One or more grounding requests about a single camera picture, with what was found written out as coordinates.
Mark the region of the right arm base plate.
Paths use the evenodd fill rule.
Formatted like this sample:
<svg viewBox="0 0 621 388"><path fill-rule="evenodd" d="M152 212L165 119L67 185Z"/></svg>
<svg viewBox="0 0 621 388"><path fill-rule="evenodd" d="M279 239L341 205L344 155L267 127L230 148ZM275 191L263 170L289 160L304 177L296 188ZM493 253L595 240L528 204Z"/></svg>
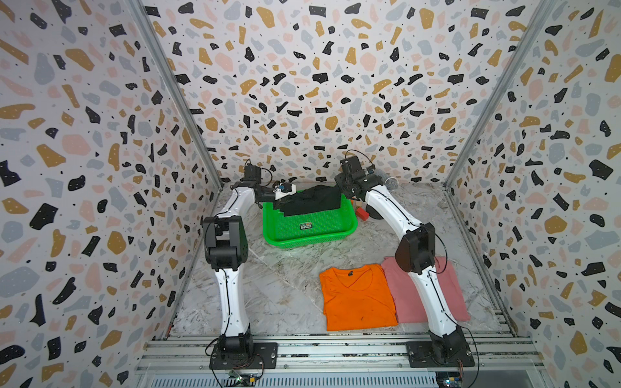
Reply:
<svg viewBox="0 0 621 388"><path fill-rule="evenodd" d="M475 358L467 343L447 349L431 341L409 341L405 344L411 368L474 367Z"/></svg>

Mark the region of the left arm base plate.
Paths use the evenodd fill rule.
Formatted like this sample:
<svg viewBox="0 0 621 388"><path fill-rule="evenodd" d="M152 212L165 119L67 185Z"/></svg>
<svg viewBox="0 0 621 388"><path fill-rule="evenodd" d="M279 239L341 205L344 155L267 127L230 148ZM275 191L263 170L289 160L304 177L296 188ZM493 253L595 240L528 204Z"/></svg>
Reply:
<svg viewBox="0 0 621 388"><path fill-rule="evenodd" d="M212 370L274 370L278 361L278 343L260 342L226 347L218 344L210 357Z"/></svg>

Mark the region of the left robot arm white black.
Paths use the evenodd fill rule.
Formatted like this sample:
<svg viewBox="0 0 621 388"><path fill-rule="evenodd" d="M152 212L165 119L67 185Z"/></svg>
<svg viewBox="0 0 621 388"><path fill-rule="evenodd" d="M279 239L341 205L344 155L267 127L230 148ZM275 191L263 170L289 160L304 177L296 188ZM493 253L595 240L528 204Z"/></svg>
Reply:
<svg viewBox="0 0 621 388"><path fill-rule="evenodd" d="M203 222L205 261L216 276L222 312L220 336L225 339L251 334L243 291L244 265L249 255L244 217L252 206L275 201L273 189L262 182L266 171L251 163L244 165L244 175L231 186L226 204Z"/></svg>

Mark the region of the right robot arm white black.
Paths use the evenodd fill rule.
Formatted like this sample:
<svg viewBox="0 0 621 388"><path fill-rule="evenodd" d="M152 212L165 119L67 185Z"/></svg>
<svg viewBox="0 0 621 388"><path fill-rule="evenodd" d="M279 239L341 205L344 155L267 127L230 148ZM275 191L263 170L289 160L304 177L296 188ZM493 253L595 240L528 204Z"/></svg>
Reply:
<svg viewBox="0 0 621 388"><path fill-rule="evenodd" d="M400 269L416 286L435 340L462 340L461 326L451 314L438 280L436 270L435 228L412 216L389 192L375 166L363 168L356 155L341 160L342 172L336 184L349 199L371 206L399 238L395 258Z"/></svg>

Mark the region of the green plastic basket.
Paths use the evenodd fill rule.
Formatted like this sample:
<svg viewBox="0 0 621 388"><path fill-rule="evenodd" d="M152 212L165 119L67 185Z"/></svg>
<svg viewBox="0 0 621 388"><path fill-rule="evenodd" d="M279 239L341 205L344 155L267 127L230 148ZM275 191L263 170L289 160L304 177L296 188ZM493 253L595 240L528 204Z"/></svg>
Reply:
<svg viewBox="0 0 621 388"><path fill-rule="evenodd" d="M344 195L339 209L289 217L264 203L262 217L265 241L281 249L346 239L357 229L354 207Z"/></svg>

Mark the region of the orange t-shirt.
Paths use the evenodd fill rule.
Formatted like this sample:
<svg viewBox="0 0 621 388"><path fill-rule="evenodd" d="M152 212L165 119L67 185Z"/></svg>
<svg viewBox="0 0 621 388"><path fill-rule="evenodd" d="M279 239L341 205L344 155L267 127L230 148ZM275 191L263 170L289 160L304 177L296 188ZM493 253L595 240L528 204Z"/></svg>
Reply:
<svg viewBox="0 0 621 388"><path fill-rule="evenodd" d="M389 328L398 324L396 306L383 268L329 268L320 273L328 331Z"/></svg>

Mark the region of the black t-shirt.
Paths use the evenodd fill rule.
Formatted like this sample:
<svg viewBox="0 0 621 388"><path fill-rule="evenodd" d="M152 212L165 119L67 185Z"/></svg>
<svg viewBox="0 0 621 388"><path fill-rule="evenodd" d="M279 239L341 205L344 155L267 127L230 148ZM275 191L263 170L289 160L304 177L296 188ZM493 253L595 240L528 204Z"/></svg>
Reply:
<svg viewBox="0 0 621 388"><path fill-rule="evenodd" d="M336 186L317 185L276 200L273 204L285 217L306 215L341 207L341 190Z"/></svg>

